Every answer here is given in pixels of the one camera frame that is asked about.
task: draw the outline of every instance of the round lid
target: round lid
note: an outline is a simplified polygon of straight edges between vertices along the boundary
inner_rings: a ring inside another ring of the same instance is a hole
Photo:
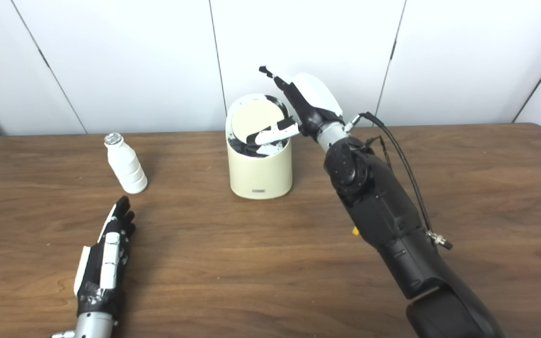
[[[120,133],[109,133],[103,138],[103,144],[108,148],[120,146],[123,141],[124,139]]]
[[[247,137],[257,133],[278,121],[283,120],[283,111],[268,100],[255,100],[243,103],[232,116],[232,131],[245,143]]]
[[[236,100],[227,111],[225,132],[227,143],[249,157],[264,158],[283,150],[289,139],[263,145],[247,145],[247,137],[288,118],[287,108],[277,98],[264,94],[250,94]]]

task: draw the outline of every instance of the plastic bottle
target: plastic bottle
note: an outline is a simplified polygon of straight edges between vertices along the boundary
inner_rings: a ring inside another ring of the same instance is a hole
[[[103,139],[108,148],[108,163],[120,181],[123,190],[138,194],[147,187],[147,177],[135,150],[124,142],[120,133],[110,133]]]

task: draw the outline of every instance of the robotic hand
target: robotic hand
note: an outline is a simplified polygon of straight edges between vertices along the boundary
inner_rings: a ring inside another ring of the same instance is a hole
[[[129,259],[129,237],[135,232],[135,213],[129,198],[121,197],[110,210],[97,243],[84,246],[75,277],[77,329],[51,338],[109,338],[124,303],[121,288]]]
[[[316,77],[299,73],[293,79],[275,75],[265,66],[262,73],[273,78],[294,107],[289,117],[258,133],[249,144],[261,145],[293,136],[297,129],[325,151],[325,171],[361,237],[373,246],[409,300],[406,316],[420,338],[503,338],[489,310],[448,267],[437,246],[451,248],[425,225],[414,203],[391,168],[375,156],[368,143],[348,133],[361,117],[368,118],[393,141],[409,171],[401,149],[389,130],[373,114],[357,115],[348,124],[329,89]],[[422,199],[415,188],[421,211]]]

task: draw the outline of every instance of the wood grain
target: wood grain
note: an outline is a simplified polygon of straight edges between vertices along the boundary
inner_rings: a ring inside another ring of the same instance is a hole
[[[455,244],[442,255],[508,337],[541,337],[541,128],[393,133],[434,228]],[[415,336],[408,301],[373,248],[350,233],[311,139],[294,139],[291,192],[252,201],[230,191],[223,133],[125,137],[150,185],[131,196],[138,229],[117,337]],[[123,195],[101,141],[0,138],[0,337],[73,329],[81,246],[95,242]]]

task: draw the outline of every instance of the cable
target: cable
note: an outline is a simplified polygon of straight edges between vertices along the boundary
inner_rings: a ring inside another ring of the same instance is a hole
[[[404,168],[406,169],[406,173],[408,173],[408,177],[410,178],[410,182],[412,183],[412,189],[415,191],[415,195],[417,197],[417,201],[419,203],[419,208],[421,209],[421,214],[423,215],[423,220],[425,221],[425,227],[429,231],[433,231],[431,227],[431,221],[429,220],[429,216],[427,215],[427,209],[425,208],[425,203],[423,203],[423,197],[421,196],[421,191],[419,190],[419,186],[417,184],[417,180],[415,180],[415,176],[412,173],[412,169],[410,168],[410,165],[408,164],[408,161],[406,160],[406,156],[404,155],[404,152],[402,151],[402,148],[400,148],[400,144],[398,144],[398,141],[395,140],[395,137],[392,135],[392,133],[387,129],[385,124],[375,115],[367,112],[367,113],[360,113],[360,116],[366,118],[370,122],[373,122],[374,124],[377,124],[379,128],[387,135],[389,138],[389,141],[394,145],[395,151],[398,153],[398,156],[400,157],[400,160],[402,160],[402,163],[404,164]]]
[[[389,154],[387,152],[387,148],[385,147],[385,141],[383,141],[383,137],[381,135],[367,139],[362,146],[358,147],[358,150],[370,148],[373,142],[377,141],[377,139],[380,141],[381,147],[383,148],[385,163],[387,163],[387,166],[389,167],[389,169],[393,171],[394,169],[391,167],[391,160],[389,160]]]

